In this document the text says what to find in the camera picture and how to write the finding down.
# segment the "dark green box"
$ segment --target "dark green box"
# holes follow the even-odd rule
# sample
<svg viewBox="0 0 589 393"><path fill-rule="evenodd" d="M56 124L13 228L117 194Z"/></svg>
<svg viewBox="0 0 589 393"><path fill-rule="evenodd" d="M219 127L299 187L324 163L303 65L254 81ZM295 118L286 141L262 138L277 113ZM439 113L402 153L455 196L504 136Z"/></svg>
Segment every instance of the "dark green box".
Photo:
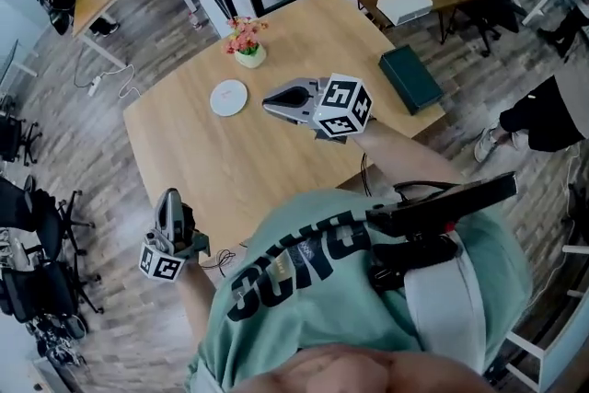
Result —
<svg viewBox="0 0 589 393"><path fill-rule="evenodd" d="M378 65L411 115L432 105L444 94L410 46L385 52Z"/></svg>

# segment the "flower pot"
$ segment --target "flower pot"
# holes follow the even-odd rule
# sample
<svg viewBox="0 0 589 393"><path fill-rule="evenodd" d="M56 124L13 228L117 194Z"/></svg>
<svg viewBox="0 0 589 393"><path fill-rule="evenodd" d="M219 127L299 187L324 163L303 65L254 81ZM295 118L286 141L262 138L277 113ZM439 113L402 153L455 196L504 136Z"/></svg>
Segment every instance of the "flower pot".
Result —
<svg viewBox="0 0 589 393"><path fill-rule="evenodd" d="M253 54L242 54L239 51L233 54L236 57L236 61L249 69L255 69L266 59L266 50L262 45L258 46L258 49Z"/></svg>

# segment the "gray wood floor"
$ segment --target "gray wood floor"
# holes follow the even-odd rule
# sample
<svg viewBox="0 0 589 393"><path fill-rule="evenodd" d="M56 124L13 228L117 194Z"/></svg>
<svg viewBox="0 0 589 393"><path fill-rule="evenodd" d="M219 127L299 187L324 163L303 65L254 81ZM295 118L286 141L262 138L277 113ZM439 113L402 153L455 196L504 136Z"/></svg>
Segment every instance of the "gray wood floor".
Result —
<svg viewBox="0 0 589 393"><path fill-rule="evenodd" d="M216 40L210 26L198 32L191 29L182 0L122 0L111 14L121 19L121 30L102 42L135 65L134 85L142 91ZM387 32L396 45L409 44L419 54L445 92L447 116L420 140L473 179L517 171L520 193L503 208L532 262L537 287L561 261L560 246L568 236L568 227L560 222L566 213L562 185L569 167L571 180L586 181L587 147L582 144L573 161L576 148L545 154L505 147L485 166L476 164L472 148L483 126L558 71L560 59L540 41L535 28L553 27L562 15L554 6L519 35L505 32L487 59L478 53L476 30L451 36L440 45L436 15ZM31 65L40 77L21 76L18 99L20 115L39 121L44 133L39 164L30 169L9 165L7 173L22 184L32 172L58 199L83 190L76 217L97 225L96 230L78 231L77 239L89 253L82 272L102 275L102 284L91 286L89 294L106 313L95 316L84 308L92 329L81 347L88 367L72 370L71 375L87 393L180 392L193 354L186 319L174 287L149 282L136 269L138 244L150 224L151 208L122 121L122 111L136 99L134 93L118 97L128 72L106 76L90 98L85 89L74 86L74 75L84 85L113 70L108 62L86 48L80 54L79 43L52 30L37 49L40 58ZM587 55L584 44L572 61L580 55ZM378 192L390 191L375 169L370 169L370 181ZM351 182L352 188L360 188L357 184ZM522 332L533 333L546 322L577 265L567 264L559 272L525 316ZM211 275L216 281L220 278L218 272ZM508 376L502 389L520 387Z"/></svg>

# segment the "white disc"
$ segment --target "white disc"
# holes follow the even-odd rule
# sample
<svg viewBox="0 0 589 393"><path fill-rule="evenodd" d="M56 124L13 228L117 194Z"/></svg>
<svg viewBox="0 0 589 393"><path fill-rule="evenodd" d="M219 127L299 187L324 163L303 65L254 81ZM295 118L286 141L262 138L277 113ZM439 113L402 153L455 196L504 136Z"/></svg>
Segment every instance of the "white disc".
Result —
<svg viewBox="0 0 589 393"><path fill-rule="evenodd" d="M228 79L214 88L211 109L221 117L230 117L243 109L247 101L246 86L236 79Z"/></svg>

